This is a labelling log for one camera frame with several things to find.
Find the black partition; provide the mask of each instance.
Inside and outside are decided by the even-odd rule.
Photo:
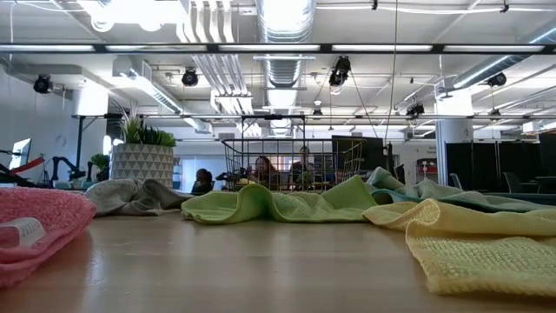
[[[446,145],[447,173],[450,186],[454,186],[450,173],[460,178],[464,190],[473,188],[473,151],[470,143],[449,143]]]
[[[540,134],[541,164],[545,175],[556,176],[556,134]]]
[[[447,143],[446,150],[447,174],[457,174],[464,190],[507,192],[504,172],[522,182],[544,173],[537,143]]]
[[[491,143],[473,143],[473,189],[499,190],[500,178],[497,166],[497,147]]]

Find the fluorescent light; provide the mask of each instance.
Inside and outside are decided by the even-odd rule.
[[[207,51],[207,46],[203,44],[134,44],[134,45],[107,45],[106,50],[110,52],[183,52],[183,51]]]
[[[284,60],[284,61],[301,61],[301,60],[315,60],[316,57],[308,56],[253,56],[255,61],[266,60]]]
[[[444,52],[539,52],[542,45],[447,45]]]
[[[240,115],[191,115],[194,118],[221,118],[221,119],[238,119],[242,118]]]
[[[0,52],[94,52],[90,44],[0,44]]]
[[[321,49],[319,44],[226,44],[220,45],[220,51],[318,51]]]
[[[405,51],[423,52],[433,49],[432,44],[334,44],[332,51]]]

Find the towel label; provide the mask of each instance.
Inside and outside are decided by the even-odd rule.
[[[9,227],[15,228],[19,233],[18,246],[20,247],[30,247],[46,236],[43,225],[34,217],[22,217],[7,223],[0,223],[0,229]]]

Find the wall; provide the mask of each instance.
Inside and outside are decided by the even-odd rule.
[[[54,94],[39,95],[30,84],[7,75],[0,67],[0,150],[11,150],[14,142],[30,137],[30,160],[43,153],[47,160],[60,156],[75,163],[78,121],[70,117],[73,109],[71,101],[63,102]],[[95,121],[83,132],[83,170],[87,169],[87,161],[93,154],[103,151],[105,132],[105,121]],[[10,156],[0,155],[0,163],[8,166]],[[68,170],[60,163],[61,180],[68,179]],[[42,166],[38,166],[20,175],[35,182],[42,171]],[[47,171],[52,175],[52,162]]]

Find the man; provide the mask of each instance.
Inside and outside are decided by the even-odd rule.
[[[301,160],[293,163],[290,169],[290,184],[294,185],[296,190],[301,190],[303,186],[312,184],[314,175],[314,165],[308,160],[309,148],[303,146],[299,149],[299,153],[301,154]]]

